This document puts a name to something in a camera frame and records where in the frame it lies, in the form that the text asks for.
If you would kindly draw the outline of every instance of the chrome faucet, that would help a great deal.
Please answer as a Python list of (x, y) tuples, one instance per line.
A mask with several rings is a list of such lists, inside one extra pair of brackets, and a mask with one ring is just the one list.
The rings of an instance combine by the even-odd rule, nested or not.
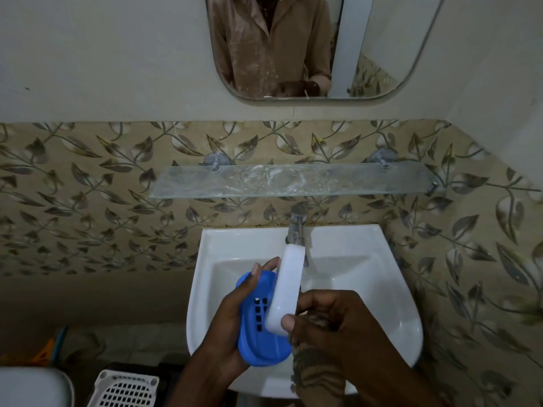
[[(307, 208), (302, 204), (293, 205), (290, 209), (290, 224), (288, 225), (288, 234), (285, 239), (286, 244), (295, 244), (305, 247), (305, 237), (303, 236), (303, 227), (307, 221)], [(307, 261), (307, 250), (303, 260), (304, 268), (309, 267)]]

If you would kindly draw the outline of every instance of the sink bowl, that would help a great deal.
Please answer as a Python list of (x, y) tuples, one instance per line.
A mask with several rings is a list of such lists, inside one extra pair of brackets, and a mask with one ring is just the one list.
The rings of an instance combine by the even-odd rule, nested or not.
[[(423, 344), (420, 316), (406, 282), (378, 225), (306, 227), (309, 268), (302, 291), (354, 290), (377, 319), (394, 347), (413, 366)], [(242, 274), (255, 262), (281, 256), (287, 227), (204, 229), (187, 313), (191, 354)], [(271, 367), (250, 367), (231, 390), (261, 397), (297, 398), (290, 389), (292, 355)], [(347, 383), (346, 394), (356, 393)]]

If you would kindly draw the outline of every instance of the toilet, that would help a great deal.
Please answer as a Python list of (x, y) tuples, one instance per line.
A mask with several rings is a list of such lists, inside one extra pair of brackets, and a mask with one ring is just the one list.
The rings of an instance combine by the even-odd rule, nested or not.
[(2, 407), (73, 407), (73, 385), (58, 369), (0, 367)]

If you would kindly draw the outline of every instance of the glass shelf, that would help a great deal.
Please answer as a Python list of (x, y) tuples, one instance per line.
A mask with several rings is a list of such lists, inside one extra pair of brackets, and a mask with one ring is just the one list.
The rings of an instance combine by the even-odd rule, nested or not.
[(428, 192), (423, 163), (174, 166), (162, 171), (151, 198), (287, 197)]

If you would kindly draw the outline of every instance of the blue soap dish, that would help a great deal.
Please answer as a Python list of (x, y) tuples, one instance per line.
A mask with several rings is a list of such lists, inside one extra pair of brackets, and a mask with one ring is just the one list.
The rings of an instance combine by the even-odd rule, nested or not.
[[(236, 287), (249, 274), (243, 274)], [(272, 334), (264, 326), (276, 279), (276, 273), (263, 270), (258, 285), (240, 306), (241, 323), (237, 346), (241, 357), (250, 366), (273, 366), (286, 360), (292, 352), (287, 337)]]

